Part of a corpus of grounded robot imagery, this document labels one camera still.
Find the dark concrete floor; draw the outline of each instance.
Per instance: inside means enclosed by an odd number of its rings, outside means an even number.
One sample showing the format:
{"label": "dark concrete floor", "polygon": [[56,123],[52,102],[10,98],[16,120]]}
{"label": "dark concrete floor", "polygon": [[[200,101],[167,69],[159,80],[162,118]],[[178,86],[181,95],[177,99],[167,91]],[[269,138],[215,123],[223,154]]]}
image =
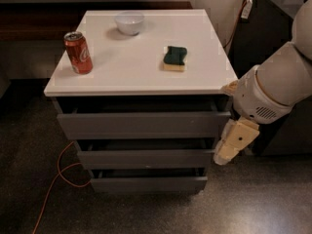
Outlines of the dark concrete floor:
{"label": "dark concrete floor", "polygon": [[[31,233],[69,143],[50,101],[15,85],[0,100],[0,233]],[[77,162],[75,148],[62,165]],[[88,179],[82,168],[66,174]],[[37,233],[312,233],[312,156],[212,164],[197,195],[105,195],[58,180]]]}

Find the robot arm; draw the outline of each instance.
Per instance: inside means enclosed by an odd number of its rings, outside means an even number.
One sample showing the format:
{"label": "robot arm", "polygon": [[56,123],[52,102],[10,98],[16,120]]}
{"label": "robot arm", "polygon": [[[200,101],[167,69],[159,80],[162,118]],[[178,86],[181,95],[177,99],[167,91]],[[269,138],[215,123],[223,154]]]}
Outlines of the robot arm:
{"label": "robot arm", "polygon": [[291,42],[222,90],[233,96],[234,110],[242,117],[229,120],[223,130],[214,154],[219,165],[227,164],[259,135],[259,124],[278,120],[312,95],[312,0],[295,16]]}

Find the white tabletop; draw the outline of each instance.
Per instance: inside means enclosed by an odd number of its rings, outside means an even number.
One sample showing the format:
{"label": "white tabletop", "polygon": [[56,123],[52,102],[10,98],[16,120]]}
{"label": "white tabletop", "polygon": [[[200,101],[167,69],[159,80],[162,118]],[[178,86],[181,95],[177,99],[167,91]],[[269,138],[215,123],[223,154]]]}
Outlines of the white tabletop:
{"label": "white tabletop", "polygon": [[[64,53],[45,95],[220,94],[221,86],[237,79],[204,10],[142,12],[144,29],[137,36],[118,31],[118,11],[87,12],[77,30],[87,39],[92,72],[74,73]],[[186,71],[162,69],[167,46],[187,49]]]}

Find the coca-cola can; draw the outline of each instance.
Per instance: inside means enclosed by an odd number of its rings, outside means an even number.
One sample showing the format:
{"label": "coca-cola can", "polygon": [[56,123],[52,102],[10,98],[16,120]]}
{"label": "coca-cola can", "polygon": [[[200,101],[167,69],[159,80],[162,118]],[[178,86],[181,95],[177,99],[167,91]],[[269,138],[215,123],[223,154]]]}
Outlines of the coca-cola can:
{"label": "coca-cola can", "polygon": [[68,32],[64,36],[67,54],[71,61],[72,69],[78,74],[88,74],[93,65],[86,38],[81,32]]}

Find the white bowl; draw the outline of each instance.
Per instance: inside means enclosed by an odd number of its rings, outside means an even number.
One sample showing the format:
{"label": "white bowl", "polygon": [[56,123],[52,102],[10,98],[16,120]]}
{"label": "white bowl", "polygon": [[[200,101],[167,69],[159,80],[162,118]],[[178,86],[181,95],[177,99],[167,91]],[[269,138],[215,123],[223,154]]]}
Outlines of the white bowl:
{"label": "white bowl", "polygon": [[137,35],[142,30],[144,14],[141,12],[122,12],[115,16],[118,29],[126,35]]}

